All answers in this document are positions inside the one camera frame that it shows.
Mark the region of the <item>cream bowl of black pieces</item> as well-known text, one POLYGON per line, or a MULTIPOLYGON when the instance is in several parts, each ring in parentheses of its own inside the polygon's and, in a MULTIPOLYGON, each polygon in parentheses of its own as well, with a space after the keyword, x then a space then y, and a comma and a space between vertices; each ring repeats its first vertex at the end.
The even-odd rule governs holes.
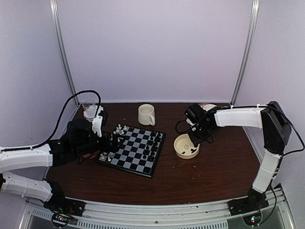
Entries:
POLYGON ((175 139, 173 147, 176 155, 182 159, 192 159, 196 157, 200 151, 200 145, 195 147, 188 134, 179 135, 175 139))

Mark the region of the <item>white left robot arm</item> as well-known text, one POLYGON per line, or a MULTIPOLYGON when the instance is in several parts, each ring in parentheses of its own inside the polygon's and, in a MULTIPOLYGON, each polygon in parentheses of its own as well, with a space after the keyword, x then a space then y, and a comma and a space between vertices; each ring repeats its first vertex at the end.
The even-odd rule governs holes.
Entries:
POLYGON ((59 167, 80 162, 82 156, 97 151, 117 152, 118 142, 117 135, 103 133, 101 125, 78 119, 68 122, 60 139, 47 140, 37 146, 3 148, 0 151, 0 191, 35 198, 50 203, 58 212, 64 212, 69 204, 58 183, 33 180, 12 171, 29 167, 59 167))

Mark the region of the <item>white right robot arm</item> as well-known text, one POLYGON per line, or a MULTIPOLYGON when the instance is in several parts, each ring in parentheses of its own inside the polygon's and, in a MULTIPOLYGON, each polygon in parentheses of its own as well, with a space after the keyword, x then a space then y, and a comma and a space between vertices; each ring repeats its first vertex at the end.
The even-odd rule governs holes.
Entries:
POLYGON ((255 210, 263 202, 263 197, 276 175, 284 156, 292 126, 277 101, 254 106, 216 106, 214 104, 193 104, 186 111, 189 125, 187 134, 194 146, 212 137, 218 127, 242 127, 262 130, 264 139, 264 156, 260 168, 251 186, 254 192, 244 200, 247 210, 255 210))

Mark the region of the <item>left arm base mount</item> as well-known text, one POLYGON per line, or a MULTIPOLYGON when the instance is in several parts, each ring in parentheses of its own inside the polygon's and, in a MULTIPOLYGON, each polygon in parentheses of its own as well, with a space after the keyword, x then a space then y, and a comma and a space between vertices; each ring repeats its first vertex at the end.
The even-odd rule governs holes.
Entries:
POLYGON ((83 201, 69 198, 43 201, 43 206, 53 213, 51 222, 58 228, 67 226, 71 220, 75 220, 75 217, 81 217, 85 209, 83 201))

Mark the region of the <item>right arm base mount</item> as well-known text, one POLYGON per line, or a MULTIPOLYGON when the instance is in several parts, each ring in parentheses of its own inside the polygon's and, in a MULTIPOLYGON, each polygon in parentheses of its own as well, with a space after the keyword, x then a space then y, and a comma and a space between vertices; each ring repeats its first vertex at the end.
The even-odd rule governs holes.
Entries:
POLYGON ((258 226, 262 222, 261 210, 269 206, 266 199, 256 200, 251 197, 232 199, 227 204, 231 216, 241 215, 243 222, 250 227, 258 226))

